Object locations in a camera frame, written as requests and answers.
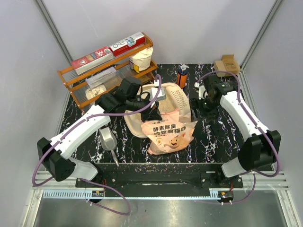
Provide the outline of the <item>pink cat litter bag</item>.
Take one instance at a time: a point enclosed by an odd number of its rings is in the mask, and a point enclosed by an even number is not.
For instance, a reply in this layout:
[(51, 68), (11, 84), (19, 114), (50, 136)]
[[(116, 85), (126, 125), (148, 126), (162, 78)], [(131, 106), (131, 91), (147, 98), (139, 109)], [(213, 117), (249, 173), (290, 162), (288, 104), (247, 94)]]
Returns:
[(145, 136), (151, 140), (148, 153), (162, 155), (185, 149), (194, 139), (195, 122), (185, 122), (179, 117), (179, 109), (161, 115), (162, 120), (141, 124)]

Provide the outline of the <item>metal litter scoop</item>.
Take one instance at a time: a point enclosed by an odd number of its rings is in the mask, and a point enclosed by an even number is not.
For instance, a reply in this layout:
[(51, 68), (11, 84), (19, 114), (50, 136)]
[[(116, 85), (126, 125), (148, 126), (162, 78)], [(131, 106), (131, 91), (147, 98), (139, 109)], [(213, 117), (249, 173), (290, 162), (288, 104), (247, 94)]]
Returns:
[(114, 163), (119, 167), (118, 158), (115, 153), (117, 139), (109, 127), (100, 130), (100, 143), (104, 150), (111, 152)]

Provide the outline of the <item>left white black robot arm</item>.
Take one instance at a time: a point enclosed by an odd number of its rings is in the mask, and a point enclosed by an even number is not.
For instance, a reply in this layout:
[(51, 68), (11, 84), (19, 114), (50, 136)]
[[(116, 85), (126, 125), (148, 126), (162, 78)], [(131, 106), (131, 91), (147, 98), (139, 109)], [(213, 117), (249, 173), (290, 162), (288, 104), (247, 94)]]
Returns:
[(50, 140), (42, 137), (37, 142), (39, 162), (57, 182), (68, 177), (84, 178), (92, 187), (101, 185), (103, 176), (91, 162), (73, 159), (75, 149), (99, 128), (106, 126), (111, 117), (140, 114), (141, 120), (161, 121), (157, 97), (161, 91), (162, 78), (156, 75), (156, 93), (149, 93), (142, 99), (139, 90), (142, 83), (138, 78), (126, 77), (119, 86), (102, 94), (90, 109), (74, 124)]

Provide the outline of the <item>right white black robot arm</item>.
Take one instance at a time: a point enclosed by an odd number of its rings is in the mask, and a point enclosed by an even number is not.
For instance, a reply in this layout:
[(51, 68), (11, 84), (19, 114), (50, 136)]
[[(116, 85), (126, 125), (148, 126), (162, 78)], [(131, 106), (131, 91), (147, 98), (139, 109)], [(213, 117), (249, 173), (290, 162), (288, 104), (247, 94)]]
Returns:
[(275, 177), (280, 172), (278, 151), (281, 135), (271, 131), (249, 109), (240, 94), (238, 81), (222, 82), (217, 75), (205, 76), (195, 83), (198, 97), (190, 99), (192, 112), (205, 120), (217, 117), (217, 108), (222, 107), (230, 115), (240, 130), (244, 144), (233, 160), (223, 164), (215, 176), (218, 186), (226, 187), (232, 178), (258, 171), (258, 168), (276, 164)]

